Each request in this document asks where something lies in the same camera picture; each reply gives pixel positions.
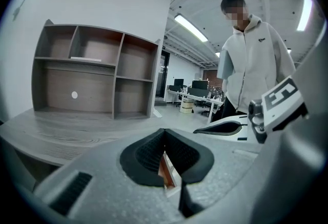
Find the wood grain desk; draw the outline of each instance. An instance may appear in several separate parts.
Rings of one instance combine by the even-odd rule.
[[[209,119],[207,120],[207,124],[209,124],[211,122],[214,105],[218,105],[220,107],[223,104],[223,102],[212,99],[212,98],[208,99],[208,98],[204,98],[204,97],[200,97],[200,96],[196,96],[196,95],[191,95],[191,94],[187,94],[187,93],[183,93],[183,92],[176,92],[176,91],[171,91],[171,90],[167,90],[167,92],[170,94],[181,95],[182,96],[181,102],[183,102],[183,98],[186,97],[186,98],[194,99],[197,101],[205,101],[208,103],[212,103],[211,108],[210,108],[210,113],[209,113]]]
[[[0,126],[0,136],[15,150],[61,166],[96,145],[166,127],[157,117],[116,119],[106,113],[30,109]]]

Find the black and white tag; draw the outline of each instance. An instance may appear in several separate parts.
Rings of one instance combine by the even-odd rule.
[[[294,81],[291,78],[286,79],[273,92],[264,97],[266,110],[270,110],[298,91]]]

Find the person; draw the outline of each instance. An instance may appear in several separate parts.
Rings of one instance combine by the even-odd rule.
[[[222,0],[221,10],[233,26],[227,50],[234,71],[223,80],[226,94],[222,117],[247,114],[250,101],[261,99],[295,71],[293,60],[277,31],[259,17],[249,15],[245,0]]]

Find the hood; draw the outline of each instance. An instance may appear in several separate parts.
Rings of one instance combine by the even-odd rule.
[[[260,17],[257,17],[253,14],[250,15],[250,23],[249,25],[247,25],[247,27],[245,28],[245,31],[249,31],[250,29],[254,28],[255,26],[257,26],[260,22],[262,22]],[[234,30],[234,34],[242,34],[243,32],[237,30],[236,28],[233,27]]]

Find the doorway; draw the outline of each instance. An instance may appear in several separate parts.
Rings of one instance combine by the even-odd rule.
[[[160,68],[158,72],[158,79],[157,79],[157,86],[156,86],[156,98],[162,98],[162,99],[158,99],[158,100],[164,99],[169,59],[170,59],[170,54],[168,52],[162,51],[159,61]]]

